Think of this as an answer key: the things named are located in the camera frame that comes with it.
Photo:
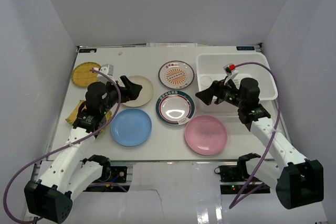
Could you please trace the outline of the cream plate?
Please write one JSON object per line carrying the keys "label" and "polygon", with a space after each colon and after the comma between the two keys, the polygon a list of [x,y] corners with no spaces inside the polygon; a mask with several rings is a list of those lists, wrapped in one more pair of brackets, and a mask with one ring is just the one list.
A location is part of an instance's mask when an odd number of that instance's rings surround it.
{"label": "cream plate", "polygon": [[144,76],[128,76],[128,79],[135,84],[141,85],[142,89],[136,100],[128,101],[124,103],[124,105],[131,108],[137,108],[147,104],[154,94],[152,82]]}

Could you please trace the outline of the green rimmed white plate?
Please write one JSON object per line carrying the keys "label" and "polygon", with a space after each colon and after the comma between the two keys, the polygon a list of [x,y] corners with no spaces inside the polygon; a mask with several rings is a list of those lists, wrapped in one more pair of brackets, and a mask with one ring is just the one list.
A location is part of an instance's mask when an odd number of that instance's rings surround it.
{"label": "green rimmed white plate", "polygon": [[195,102],[182,91],[167,91],[157,100],[155,110],[158,118],[172,126],[188,123],[195,114]]}

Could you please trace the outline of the orange sunburst plate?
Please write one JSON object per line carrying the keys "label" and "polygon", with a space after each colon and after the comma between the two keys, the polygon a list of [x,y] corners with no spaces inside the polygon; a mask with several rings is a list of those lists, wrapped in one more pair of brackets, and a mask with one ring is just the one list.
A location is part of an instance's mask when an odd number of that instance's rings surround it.
{"label": "orange sunburst plate", "polygon": [[166,62],[158,71],[159,81],[173,90],[184,89],[192,84],[195,78],[194,69],[184,61]]}

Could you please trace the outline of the blue plate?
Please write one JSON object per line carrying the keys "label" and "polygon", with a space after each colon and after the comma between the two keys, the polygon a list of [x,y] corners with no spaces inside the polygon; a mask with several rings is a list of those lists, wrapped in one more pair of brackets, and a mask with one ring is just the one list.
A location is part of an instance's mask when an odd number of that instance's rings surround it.
{"label": "blue plate", "polygon": [[112,120],[110,132],[118,144],[125,147],[135,147],[150,137],[152,121],[150,116],[141,109],[125,109]]}

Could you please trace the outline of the yellow woven plate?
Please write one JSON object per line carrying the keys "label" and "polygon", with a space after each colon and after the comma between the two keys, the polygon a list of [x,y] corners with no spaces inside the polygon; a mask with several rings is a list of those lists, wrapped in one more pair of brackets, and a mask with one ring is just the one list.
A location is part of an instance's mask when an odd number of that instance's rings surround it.
{"label": "yellow woven plate", "polygon": [[92,133],[101,128],[111,118],[111,107],[95,106],[85,100],[80,100],[77,107],[66,118],[66,121],[75,129],[80,127],[87,133]]}
{"label": "yellow woven plate", "polygon": [[90,84],[99,81],[97,73],[91,72],[93,68],[100,69],[101,66],[96,62],[84,62],[74,68],[71,80],[79,88],[87,88]]}

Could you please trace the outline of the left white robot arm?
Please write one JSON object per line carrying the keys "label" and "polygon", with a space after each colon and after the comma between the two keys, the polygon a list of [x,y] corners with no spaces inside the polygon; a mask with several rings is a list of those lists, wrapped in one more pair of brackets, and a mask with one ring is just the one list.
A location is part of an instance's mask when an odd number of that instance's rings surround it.
{"label": "left white robot arm", "polygon": [[69,216],[74,199],[89,184],[110,178],[111,168],[107,159],[88,160],[76,171],[84,152],[96,140],[106,126],[106,114],[114,105],[136,100],[142,86],[121,76],[123,86],[112,83],[94,82],[87,87],[85,101],[80,105],[65,145],[50,167],[37,179],[29,181],[24,194],[28,211],[55,223],[63,223]]}

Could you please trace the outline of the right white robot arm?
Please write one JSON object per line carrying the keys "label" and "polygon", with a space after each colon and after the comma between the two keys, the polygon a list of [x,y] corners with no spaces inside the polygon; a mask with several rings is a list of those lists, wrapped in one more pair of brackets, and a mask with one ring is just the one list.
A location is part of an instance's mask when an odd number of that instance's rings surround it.
{"label": "right white robot arm", "polygon": [[275,130],[275,122],[259,102],[258,81],[243,78],[237,88],[232,80],[213,81],[211,86],[196,93],[204,104],[227,102],[238,108],[238,117],[247,130],[265,146],[276,164],[262,161],[265,155],[249,153],[237,161],[238,177],[250,183],[257,177],[272,187],[280,203],[293,209],[324,199],[323,166],[318,160],[309,160]]}

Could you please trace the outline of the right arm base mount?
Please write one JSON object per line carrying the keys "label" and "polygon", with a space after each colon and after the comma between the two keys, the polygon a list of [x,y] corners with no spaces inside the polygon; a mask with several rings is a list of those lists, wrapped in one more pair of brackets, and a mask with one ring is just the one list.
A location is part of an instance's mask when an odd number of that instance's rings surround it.
{"label": "right arm base mount", "polygon": [[[245,179],[239,174],[236,165],[221,165],[214,169],[214,173],[220,177],[220,192],[222,195],[237,195],[245,183]],[[253,178],[249,185],[244,189],[243,195],[249,192],[253,194],[269,194],[270,187]]]}

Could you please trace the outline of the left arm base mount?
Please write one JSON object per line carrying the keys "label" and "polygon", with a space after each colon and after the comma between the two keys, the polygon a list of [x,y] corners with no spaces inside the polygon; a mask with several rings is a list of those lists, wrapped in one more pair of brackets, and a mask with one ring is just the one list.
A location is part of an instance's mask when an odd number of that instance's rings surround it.
{"label": "left arm base mount", "polygon": [[93,186],[85,191],[97,193],[126,193],[129,190],[127,185],[128,168],[126,166],[111,166],[110,177],[107,180],[96,180]]}

